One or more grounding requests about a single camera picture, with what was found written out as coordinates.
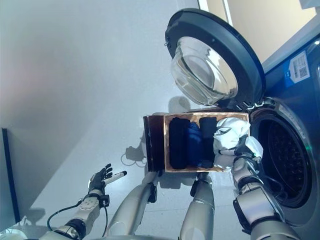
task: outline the washing machine drum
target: washing machine drum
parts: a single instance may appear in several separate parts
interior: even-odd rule
[[[174,80],[193,102],[246,111],[262,101],[266,80],[258,57],[247,41],[219,17],[199,9],[178,11],[169,21],[165,41]],[[293,213],[310,195],[311,171],[304,144],[290,122],[276,111],[257,115],[254,124],[251,122],[255,126],[252,133],[263,145],[266,175],[284,187],[286,194],[278,197]],[[290,161],[283,164],[288,157]],[[276,192],[279,185],[269,183]]]

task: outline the black cable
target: black cable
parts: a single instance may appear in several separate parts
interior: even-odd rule
[[[106,234],[107,231],[107,226],[108,226],[108,212],[107,212],[107,208],[103,207],[104,211],[105,211],[105,227],[104,227],[104,231],[102,233],[102,238],[104,237],[104,235]]]
[[[46,226],[48,227],[48,229],[49,229],[50,231],[52,231],[52,228],[51,228],[51,226],[50,226],[50,220],[51,220],[55,215],[57,215],[57,214],[59,214],[59,213],[61,213],[61,212],[63,212],[63,211],[66,211],[66,210],[76,208],[76,207],[78,207],[81,203],[82,203],[82,200],[79,200],[79,201],[77,202],[77,204],[72,205],[72,206],[68,206],[68,207],[65,207],[65,208],[62,208],[62,209],[60,209],[59,211],[56,211],[54,214],[52,214],[52,215],[48,218],[48,220],[46,221]]]
[[[259,169],[259,172],[260,172],[260,176],[266,178],[267,180],[269,181],[272,181],[274,183],[276,183],[279,187],[280,187],[280,190],[275,192],[275,191],[272,191],[269,187],[267,187],[265,185],[265,187],[271,192],[273,193],[272,195],[274,196],[275,199],[277,199],[280,203],[283,203],[287,200],[288,198],[288,193],[285,191],[285,188],[284,188],[284,185],[279,182],[278,180],[268,176],[266,173],[265,173],[265,170],[263,168],[263,165],[261,163],[261,161],[258,163],[258,169]]]

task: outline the navy folded garment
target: navy folded garment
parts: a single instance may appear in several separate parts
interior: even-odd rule
[[[169,123],[169,157],[170,165],[174,169],[185,169],[187,167],[187,142],[186,129],[190,121],[175,117]]]
[[[216,117],[202,117],[199,120],[200,131],[203,142],[203,161],[204,168],[212,168],[215,161],[214,154],[214,134],[217,131]]]
[[[186,158],[193,167],[202,167],[204,146],[202,133],[195,122],[191,122],[186,129]]]

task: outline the label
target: label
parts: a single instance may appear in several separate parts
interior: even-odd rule
[[[284,79],[286,87],[296,84],[310,77],[306,51],[284,64]]]

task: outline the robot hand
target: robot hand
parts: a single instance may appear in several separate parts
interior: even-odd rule
[[[126,171],[119,172],[115,175],[112,173],[111,164],[107,164],[100,171],[95,173],[88,183],[88,193],[81,199],[76,205],[72,207],[64,208],[51,215],[48,219],[47,225],[51,232],[48,232],[41,240],[52,240],[52,239],[74,239],[82,240],[88,235],[93,227],[94,221],[100,214],[100,209],[104,208],[106,214],[106,222],[108,224],[108,214],[106,207],[109,206],[109,195],[105,194],[105,187],[107,184],[120,179],[127,174]],[[74,217],[71,218],[65,225],[58,227],[52,231],[50,227],[50,219],[61,211],[77,207],[77,212]]]

